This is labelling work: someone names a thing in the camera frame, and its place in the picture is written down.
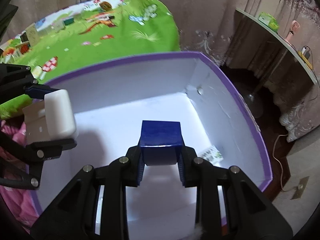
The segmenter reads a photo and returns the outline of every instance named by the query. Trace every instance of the pink fabric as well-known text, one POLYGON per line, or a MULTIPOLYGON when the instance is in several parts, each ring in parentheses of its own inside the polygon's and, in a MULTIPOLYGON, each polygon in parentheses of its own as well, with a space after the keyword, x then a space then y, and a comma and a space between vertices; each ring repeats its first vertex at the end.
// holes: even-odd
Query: pink fabric
MULTIPOLYGON (((8 125, 7 121, 1 122, 1 130, 10 136, 13 141, 25 146, 26 144, 26 125, 22 124, 20 128, 8 125)), ((9 160, 16 167, 25 170, 26 165, 20 160, 13 157, 0 147, 0 156, 5 160, 9 160)), ((12 174, 5 173, 5 178, 12 177, 12 174)), ((39 215, 34 207, 30 191, 25 189, 16 189, 10 187, 0 186, 0 194, 6 202, 8 208, 15 216, 15 218, 22 224, 31 227, 37 220, 39 215)))

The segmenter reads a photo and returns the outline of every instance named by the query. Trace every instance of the red mushroom print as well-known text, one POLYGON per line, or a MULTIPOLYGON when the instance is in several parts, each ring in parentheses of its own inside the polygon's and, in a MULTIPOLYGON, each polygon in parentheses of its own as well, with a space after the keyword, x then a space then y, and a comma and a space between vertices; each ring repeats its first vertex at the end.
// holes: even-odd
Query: red mushroom print
POLYGON ((93 2, 94 2, 94 3, 99 3, 99 2, 100 2, 100 0, 93 0, 93 2))
POLYGON ((39 79, 44 80, 45 75, 48 72, 54 70, 57 67, 57 64, 58 64, 58 57, 57 56, 51 58, 46 63, 44 63, 44 65, 42 66, 42 74, 40 75, 39 79))
POLYGON ((21 54, 25 54, 28 51, 29 51, 29 46, 27 44, 24 44, 20 47, 21 54))

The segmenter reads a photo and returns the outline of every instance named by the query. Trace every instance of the cardboard box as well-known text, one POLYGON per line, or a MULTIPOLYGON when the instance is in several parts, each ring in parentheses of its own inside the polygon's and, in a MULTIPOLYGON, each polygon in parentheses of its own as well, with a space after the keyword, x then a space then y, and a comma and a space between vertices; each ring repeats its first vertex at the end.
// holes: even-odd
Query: cardboard box
MULTIPOLYGON (((186 146, 199 154, 215 145, 223 156, 218 166, 239 166, 262 191, 272 180, 259 127, 233 84, 202 53, 130 56, 48 85, 68 91, 79 136, 74 149, 44 163, 34 191, 41 209, 84 165, 97 168, 125 156, 138 144, 143 120, 180 122, 186 146)), ((130 239, 181 239, 194 228, 196 188, 182 186, 177 165, 145 166, 140 186, 126 188, 126 203, 130 239)), ((223 218, 223 202, 220 208, 223 218)))

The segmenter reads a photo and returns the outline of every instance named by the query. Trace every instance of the small card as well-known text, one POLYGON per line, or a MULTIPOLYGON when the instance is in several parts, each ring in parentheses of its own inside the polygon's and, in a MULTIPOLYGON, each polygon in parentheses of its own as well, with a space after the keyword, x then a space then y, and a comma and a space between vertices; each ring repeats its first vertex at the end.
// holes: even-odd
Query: small card
POLYGON ((212 165, 215 165, 223 160, 221 153, 214 145, 200 152, 199 154, 197 154, 197 156, 209 161, 212 165))

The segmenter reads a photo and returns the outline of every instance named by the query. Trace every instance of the floor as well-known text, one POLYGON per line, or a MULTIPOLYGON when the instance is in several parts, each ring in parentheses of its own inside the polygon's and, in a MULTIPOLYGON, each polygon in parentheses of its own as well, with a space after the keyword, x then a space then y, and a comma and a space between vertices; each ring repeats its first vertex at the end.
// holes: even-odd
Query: floor
POLYGON ((294 233, 307 222, 320 201, 320 127, 298 139, 287 156, 291 177, 273 201, 294 233), (292 199, 300 179, 309 177, 301 198, 292 199))
MULTIPOLYGON (((251 87, 252 90, 258 84, 258 79, 249 70, 230 69, 226 66, 221 67, 221 70, 226 74, 226 76, 228 76, 228 78, 233 83, 243 83, 251 87)), ((261 134, 269 153, 269 158, 273 171, 273 181, 270 183, 270 185, 264 193, 270 200, 274 200, 281 191, 281 168, 279 163, 272 157, 272 148, 277 136, 279 134, 287 134, 287 130, 278 121, 280 117, 280 110, 273 103, 273 94, 267 88, 263 87, 259 91, 258 95, 260 96, 263 102, 264 113, 262 117, 256 119, 256 122, 261 129, 261 134)), ((286 137, 282 136, 279 138, 275 148, 275 157, 282 163, 282 166, 284 168, 283 185, 290 178, 290 171, 286 156, 291 150, 293 144, 293 142, 288 143, 286 141, 286 137)))

